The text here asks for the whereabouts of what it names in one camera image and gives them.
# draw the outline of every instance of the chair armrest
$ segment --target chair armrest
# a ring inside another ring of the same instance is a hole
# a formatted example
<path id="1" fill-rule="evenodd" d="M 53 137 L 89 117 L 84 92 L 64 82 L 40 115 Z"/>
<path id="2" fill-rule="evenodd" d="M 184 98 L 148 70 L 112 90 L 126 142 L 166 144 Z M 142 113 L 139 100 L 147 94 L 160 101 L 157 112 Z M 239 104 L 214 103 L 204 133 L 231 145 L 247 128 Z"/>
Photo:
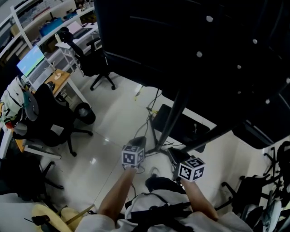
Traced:
<path id="1" fill-rule="evenodd" d="M 101 38 L 98 37 L 98 38 L 95 38 L 93 40 L 91 40 L 90 42 L 87 43 L 87 46 L 91 46 L 92 44 L 94 44 L 96 41 L 99 41 Z"/>

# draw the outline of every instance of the black strap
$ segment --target black strap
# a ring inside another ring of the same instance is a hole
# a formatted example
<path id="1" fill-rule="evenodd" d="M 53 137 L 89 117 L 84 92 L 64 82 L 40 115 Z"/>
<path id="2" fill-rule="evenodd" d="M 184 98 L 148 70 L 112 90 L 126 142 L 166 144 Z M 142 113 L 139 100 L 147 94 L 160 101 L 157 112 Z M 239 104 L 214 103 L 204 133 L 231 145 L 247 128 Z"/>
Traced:
<path id="1" fill-rule="evenodd" d="M 129 221 L 138 224 L 134 228 L 134 232 L 146 232 L 151 226 L 162 224 L 178 232 L 192 232 L 193 229 L 191 227 L 186 227 L 175 220 L 175 218 L 179 217 L 186 218 L 192 213 L 191 211 L 184 211 L 188 206 L 190 206 L 190 202 L 176 205 L 168 205 L 166 203 L 161 207 L 155 206 L 149 210 L 131 212 L 132 218 Z"/>
<path id="2" fill-rule="evenodd" d="M 165 204 L 168 204 L 168 201 L 166 201 L 163 197 L 155 194 L 155 193 L 141 193 L 142 195 L 145 195 L 145 196 L 149 196 L 149 195 L 154 195 L 156 197 L 158 197 L 162 202 L 164 202 Z"/>

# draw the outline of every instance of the black trash bin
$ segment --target black trash bin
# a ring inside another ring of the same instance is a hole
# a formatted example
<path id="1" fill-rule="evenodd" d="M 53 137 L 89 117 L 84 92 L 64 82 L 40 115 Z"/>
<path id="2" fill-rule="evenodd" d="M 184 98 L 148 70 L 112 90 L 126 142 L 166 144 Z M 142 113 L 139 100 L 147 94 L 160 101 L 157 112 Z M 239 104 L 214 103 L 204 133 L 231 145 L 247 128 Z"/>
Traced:
<path id="1" fill-rule="evenodd" d="M 96 120 L 96 115 L 90 108 L 89 104 L 82 102 L 77 105 L 76 109 L 74 110 L 76 118 L 81 120 L 86 124 L 92 124 Z"/>

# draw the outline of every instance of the white floor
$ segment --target white floor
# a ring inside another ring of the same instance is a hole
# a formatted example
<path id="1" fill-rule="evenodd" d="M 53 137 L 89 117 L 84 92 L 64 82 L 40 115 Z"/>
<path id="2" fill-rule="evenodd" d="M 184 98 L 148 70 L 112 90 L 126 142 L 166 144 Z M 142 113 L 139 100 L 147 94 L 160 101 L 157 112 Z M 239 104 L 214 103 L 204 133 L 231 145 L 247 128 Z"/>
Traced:
<path id="1" fill-rule="evenodd" d="M 83 210 L 94 203 L 98 208 L 123 172 L 120 160 L 121 148 L 134 137 L 138 128 L 146 121 L 148 116 L 146 107 L 154 99 L 157 89 L 144 87 L 140 95 L 135 98 L 141 87 L 139 84 L 117 75 L 111 76 L 115 77 L 113 81 L 117 85 L 114 91 L 111 90 L 107 80 L 103 80 L 94 91 L 89 90 L 93 79 L 89 79 L 82 87 L 82 92 L 92 105 L 97 118 L 94 125 L 80 125 L 80 128 L 90 128 L 94 136 L 73 134 L 72 146 L 77 152 L 77 157 L 70 155 L 65 144 L 62 158 L 56 160 L 56 166 L 51 168 L 49 178 L 65 187 L 65 190 L 61 191 L 48 186 L 52 200 L 58 206 L 67 204 L 76 210 Z M 160 96 L 156 100 L 154 109 L 158 110 L 162 104 L 172 106 L 173 102 Z M 215 126 L 187 109 L 184 114 L 211 129 Z M 144 135 L 145 130 L 146 126 L 138 135 Z M 150 128 L 146 137 L 146 148 L 153 148 Z M 179 144 L 171 138 L 168 138 L 168 141 Z M 193 151 L 190 154 L 200 157 L 206 163 L 206 172 L 197 183 L 214 206 L 219 206 L 230 196 L 230 193 L 221 187 L 221 182 L 227 181 L 236 188 L 241 175 L 262 175 L 269 164 L 262 155 L 262 150 L 256 150 L 241 142 L 231 132 L 207 144 L 203 153 Z M 48 162 L 49 160 L 43 159 L 43 164 Z M 164 154 L 146 158 L 143 166 L 145 172 L 134 179 L 137 194 L 148 191 L 144 183 L 153 166 L 160 170 L 161 176 L 171 178 L 171 164 Z M 134 192 L 131 189 L 128 199 L 132 200 L 133 197 Z"/>

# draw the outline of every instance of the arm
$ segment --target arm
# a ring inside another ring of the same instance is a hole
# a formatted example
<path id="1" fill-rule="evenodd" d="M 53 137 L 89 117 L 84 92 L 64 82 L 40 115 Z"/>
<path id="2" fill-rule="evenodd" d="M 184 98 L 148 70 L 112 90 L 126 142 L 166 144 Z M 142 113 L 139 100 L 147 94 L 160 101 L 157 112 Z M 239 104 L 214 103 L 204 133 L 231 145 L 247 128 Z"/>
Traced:
<path id="1" fill-rule="evenodd" d="M 136 172 L 137 170 L 134 168 L 126 168 L 122 176 L 103 199 L 98 214 L 106 215 L 113 219 L 114 222 L 117 222 Z"/>
<path id="2" fill-rule="evenodd" d="M 218 214 L 211 203 L 204 197 L 199 187 L 195 182 L 189 182 L 185 179 L 181 179 L 181 184 L 185 188 L 185 192 L 191 203 L 192 210 L 194 212 L 199 211 L 204 213 L 208 218 L 217 221 Z"/>

